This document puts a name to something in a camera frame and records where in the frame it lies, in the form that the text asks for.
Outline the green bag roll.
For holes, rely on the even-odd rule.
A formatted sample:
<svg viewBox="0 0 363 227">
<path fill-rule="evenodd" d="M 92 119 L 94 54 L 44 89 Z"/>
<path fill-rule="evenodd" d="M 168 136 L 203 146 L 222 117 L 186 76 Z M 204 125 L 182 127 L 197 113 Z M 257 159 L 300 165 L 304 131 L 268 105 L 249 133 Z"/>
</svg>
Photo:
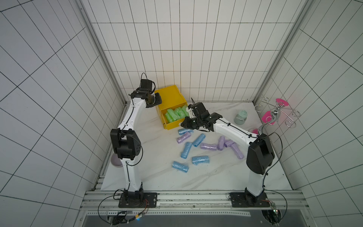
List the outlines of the green bag roll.
<svg viewBox="0 0 363 227">
<path fill-rule="evenodd" d="M 173 120 L 173 122 L 180 119 L 179 115 L 176 114 L 173 109 L 168 109 L 167 113 L 170 115 L 170 118 Z"/>
<path fill-rule="evenodd" d="M 182 110 L 180 107 L 176 108 L 176 109 L 174 110 L 174 112 L 175 112 L 175 114 L 176 114 L 176 115 L 177 115 L 180 119 L 182 119 L 182 118 L 184 118 L 184 117 L 185 117 L 185 114 L 184 114 L 183 110 Z"/>
<path fill-rule="evenodd" d="M 187 105 L 184 105 L 181 109 L 182 109 L 184 115 L 189 117 L 189 113 L 187 111 Z"/>
</svg>

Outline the green bag roll vertical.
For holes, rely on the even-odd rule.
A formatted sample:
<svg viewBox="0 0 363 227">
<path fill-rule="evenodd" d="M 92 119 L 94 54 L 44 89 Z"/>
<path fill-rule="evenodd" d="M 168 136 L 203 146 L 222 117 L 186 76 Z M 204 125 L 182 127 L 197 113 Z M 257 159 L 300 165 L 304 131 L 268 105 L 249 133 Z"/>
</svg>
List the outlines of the green bag roll vertical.
<svg viewBox="0 0 363 227">
<path fill-rule="evenodd" d="M 172 119 L 172 117 L 170 116 L 170 114 L 168 112 L 165 113 L 164 117 L 167 120 L 168 124 L 174 122 L 174 120 Z"/>
</svg>

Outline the yellow plastic drawer cabinet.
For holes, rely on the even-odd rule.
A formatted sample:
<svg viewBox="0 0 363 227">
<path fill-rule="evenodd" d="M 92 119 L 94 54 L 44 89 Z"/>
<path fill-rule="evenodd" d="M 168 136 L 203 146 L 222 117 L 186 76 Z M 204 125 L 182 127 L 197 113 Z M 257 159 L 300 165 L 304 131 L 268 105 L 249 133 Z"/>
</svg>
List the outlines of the yellow plastic drawer cabinet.
<svg viewBox="0 0 363 227">
<path fill-rule="evenodd" d="M 165 118 L 165 114 L 168 109 L 176 109 L 178 107 L 183 107 L 187 104 L 185 98 L 179 91 L 176 85 L 172 85 L 166 88 L 158 89 L 155 93 L 159 93 L 162 99 L 162 104 L 156 107 L 158 116 L 162 122 L 163 128 L 165 130 L 171 130 L 173 128 L 179 127 L 183 122 L 184 118 L 168 123 Z"/>
</svg>

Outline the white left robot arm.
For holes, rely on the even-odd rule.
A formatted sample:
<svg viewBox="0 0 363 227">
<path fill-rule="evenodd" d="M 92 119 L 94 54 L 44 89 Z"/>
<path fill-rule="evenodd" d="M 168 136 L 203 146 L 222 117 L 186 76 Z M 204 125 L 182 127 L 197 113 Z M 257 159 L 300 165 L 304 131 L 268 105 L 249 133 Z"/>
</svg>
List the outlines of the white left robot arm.
<svg viewBox="0 0 363 227">
<path fill-rule="evenodd" d="M 156 85 L 152 80 L 141 79 L 140 85 L 130 94 L 130 105 L 121 124 L 110 132 L 112 149 L 121 160 L 127 186 L 122 194 L 126 202 L 144 201 L 142 181 L 137 171 L 140 160 L 136 160 L 139 154 L 143 154 L 141 140 L 136 131 L 135 124 L 141 113 L 147 109 L 162 103 L 159 93 L 155 93 Z"/>
</svg>

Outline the blue bag roll near drawer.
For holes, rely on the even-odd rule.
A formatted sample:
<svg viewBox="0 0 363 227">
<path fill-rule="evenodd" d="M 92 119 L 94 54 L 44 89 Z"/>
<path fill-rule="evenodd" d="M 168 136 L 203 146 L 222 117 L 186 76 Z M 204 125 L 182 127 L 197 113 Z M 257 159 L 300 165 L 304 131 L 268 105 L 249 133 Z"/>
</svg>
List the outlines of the blue bag roll near drawer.
<svg viewBox="0 0 363 227">
<path fill-rule="evenodd" d="M 185 134 L 187 132 L 193 133 L 193 130 L 191 130 L 191 129 L 180 129 L 180 130 L 178 130 L 179 135 L 183 135 L 183 134 Z"/>
</svg>

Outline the purple bag roll upper left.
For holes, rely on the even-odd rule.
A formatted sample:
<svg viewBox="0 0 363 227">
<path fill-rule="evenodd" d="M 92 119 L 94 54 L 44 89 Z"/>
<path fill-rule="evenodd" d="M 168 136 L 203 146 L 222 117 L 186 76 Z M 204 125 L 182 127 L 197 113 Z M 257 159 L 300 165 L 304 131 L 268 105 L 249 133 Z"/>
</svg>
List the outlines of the purple bag roll upper left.
<svg viewBox="0 0 363 227">
<path fill-rule="evenodd" d="M 178 144 L 180 144 L 180 143 L 184 142 L 186 139 L 188 139 L 190 137 L 191 137 L 191 133 L 190 132 L 186 132 L 183 135 L 181 135 L 180 137 L 178 137 L 176 139 L 176 141 L 177 141 Z"/>
</svg>

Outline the blue bag roll upper middle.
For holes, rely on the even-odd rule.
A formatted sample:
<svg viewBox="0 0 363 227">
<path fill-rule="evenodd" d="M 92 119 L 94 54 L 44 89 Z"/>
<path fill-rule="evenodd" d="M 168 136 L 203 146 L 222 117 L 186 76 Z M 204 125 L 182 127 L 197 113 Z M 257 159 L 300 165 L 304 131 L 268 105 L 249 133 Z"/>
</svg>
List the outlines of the blue bag roll upper middle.
<svg viewBox="0 0 363 227">
<path fill-rule="evenodd" d="M 202 133 L 201 135 L 199 135 L 199 137 L 192 143 L 192 145 L 194 147 L 198 147 L 202 142 L 203 140 L 206 138 L 206 135 L 204 133 Z"/>
</svg>

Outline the purple bag roll centre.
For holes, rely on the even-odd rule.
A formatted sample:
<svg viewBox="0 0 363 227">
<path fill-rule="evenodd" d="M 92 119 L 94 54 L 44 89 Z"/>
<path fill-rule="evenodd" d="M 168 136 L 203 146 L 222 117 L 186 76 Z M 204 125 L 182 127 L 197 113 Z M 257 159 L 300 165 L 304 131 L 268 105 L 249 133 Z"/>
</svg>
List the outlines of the purple bag roll centre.
<svg viewBox="0 0 363 227">
<path fill-rule="evenodd" d="M 201 143 L 201 144 L 200 144 L 200 148 L 201 148 L 201 149 L 206 149 L 206 150 L 211 150 L 211 151 L 216 151 L 216 150 L 218 150 L 218 148 L 217 148 L 217 145 L 216 145 L 216 144 Z"/>
</svg>

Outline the purple bag roll upright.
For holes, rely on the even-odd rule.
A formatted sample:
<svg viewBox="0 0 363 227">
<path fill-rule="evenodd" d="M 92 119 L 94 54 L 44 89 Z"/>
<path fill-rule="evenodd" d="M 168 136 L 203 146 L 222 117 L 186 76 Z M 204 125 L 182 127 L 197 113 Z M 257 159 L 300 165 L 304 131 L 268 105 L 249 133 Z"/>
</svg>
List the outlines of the purple bag roll upright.
<svg viewBox="0 0 363 227">
<path fill-rule="evenodd" d="M 225 136 L 220 136 L 217 143 L 217 149 L 222 151 L 225 147 Z"/>
</svg>

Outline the purple bag roll short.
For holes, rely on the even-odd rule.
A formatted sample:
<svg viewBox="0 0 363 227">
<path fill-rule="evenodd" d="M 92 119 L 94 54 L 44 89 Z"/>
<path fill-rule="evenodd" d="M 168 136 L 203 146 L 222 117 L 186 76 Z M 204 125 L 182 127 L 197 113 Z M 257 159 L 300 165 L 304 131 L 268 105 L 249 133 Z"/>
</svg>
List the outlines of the purple bag roll short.
<svg viewBox="0 0 363 227">
<path fill-rule="evenodd" d="M 233 144 L 235 144 L 235 142 L 233 140 L 225 140 L 224 142 L 224 146 L 225 147 L 231 147 Z"/>
</svg>

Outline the blue bag roll lower centre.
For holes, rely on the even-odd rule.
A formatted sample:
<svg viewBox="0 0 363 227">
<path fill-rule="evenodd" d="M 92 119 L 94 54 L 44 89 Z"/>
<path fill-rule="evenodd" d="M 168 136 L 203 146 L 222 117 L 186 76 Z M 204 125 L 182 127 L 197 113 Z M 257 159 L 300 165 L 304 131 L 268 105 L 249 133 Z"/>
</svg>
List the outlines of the blue bag roll lower centre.
<svg viewBox="0 0 363 227">
<path fill-rule="evenodd" d="M 199 165 L 199 164 L 209 164 L 210 159 L 209 156 L 195 156 L 192 157 L 192 164 Z"/>
</svg>

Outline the pale green jar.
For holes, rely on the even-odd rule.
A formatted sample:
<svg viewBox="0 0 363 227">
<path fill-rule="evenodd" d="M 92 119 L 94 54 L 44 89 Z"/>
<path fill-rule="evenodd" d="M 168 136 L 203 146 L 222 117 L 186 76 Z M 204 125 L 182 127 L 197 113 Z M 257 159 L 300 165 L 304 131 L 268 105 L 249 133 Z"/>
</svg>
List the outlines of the pale green jar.
<svg viewBox="0 0 363 227">
<path fill-rule="evenodd" d="M 248 117 L 248 113 L 245 110 L 239 111 L 234 118 L 234 122 L 236 125 L 243 125 Z"/>
</svg>

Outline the purple bag roll right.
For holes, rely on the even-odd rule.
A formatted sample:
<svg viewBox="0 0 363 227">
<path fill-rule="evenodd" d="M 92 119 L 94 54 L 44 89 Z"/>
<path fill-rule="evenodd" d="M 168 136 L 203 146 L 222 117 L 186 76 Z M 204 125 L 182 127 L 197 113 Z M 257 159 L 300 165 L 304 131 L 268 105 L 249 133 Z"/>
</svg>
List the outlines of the purple bag roll right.
<svg viewBox="0 0 363 227">
<path fill-rule="evenodd" d="M 237 156 L 238 159 L 243 159 L 244 154 L 240 151 L 238 145 L 236 143 L 233 143 L 230 148 L 233 150 L 234 154 Z"/>
</svg>

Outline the pink metal cup rack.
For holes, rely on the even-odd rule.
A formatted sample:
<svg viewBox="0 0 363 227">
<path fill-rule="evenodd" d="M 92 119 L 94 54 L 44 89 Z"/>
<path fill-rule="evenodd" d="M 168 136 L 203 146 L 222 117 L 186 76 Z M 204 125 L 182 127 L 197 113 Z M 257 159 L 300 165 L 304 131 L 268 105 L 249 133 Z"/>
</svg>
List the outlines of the pink metal cup rack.
<svg viewBox="0 0 363 227">
<path fill-rule="evenodd" d="M 301 114 L 296 109 L 293 109 L 287 101 L 277 98 L 276 103 L 272 105 L 269 103 L 269 98 L 265 96 L 261 97 L 260 101 L 269 106 L 269 108 L 265 109 L 262 105 L 254 106 L 257 113 L 263 113 L 261 118 L 263 125 L 258 128 L 259 135 L 263 133 L 264 128 L 266 128 L 268 125 L 278 123 L 281 115 L 286 117 L 284 121 L 286 127 L 295 128 L 297 126 L 296 121 L 301 116 Z"/>
</svg>

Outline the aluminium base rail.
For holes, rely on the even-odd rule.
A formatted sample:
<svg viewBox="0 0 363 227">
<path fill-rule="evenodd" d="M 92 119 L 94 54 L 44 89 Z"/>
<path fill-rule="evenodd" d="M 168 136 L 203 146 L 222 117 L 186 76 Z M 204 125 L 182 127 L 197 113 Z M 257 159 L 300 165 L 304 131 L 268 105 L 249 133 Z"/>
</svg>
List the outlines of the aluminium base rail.
<svg viewBox="0 0 363 227">
<path fill-rule="evenodd" d="M 146 200 L 136 205 L 123 205 L 120 193 L 112 191 L 87 192 L 80 209 L 90 215 L 115 216 L 125 211 L 136 215 L 235 215 L 250 216 L 252 211 L 281 211 L 288 213 L 301 210 L 307 213 L 309 206 L 300 191 L 268 191 L 254 206 L 243 202 L 241 191 L 154 191 L 148 192 Z"/>
</svg>

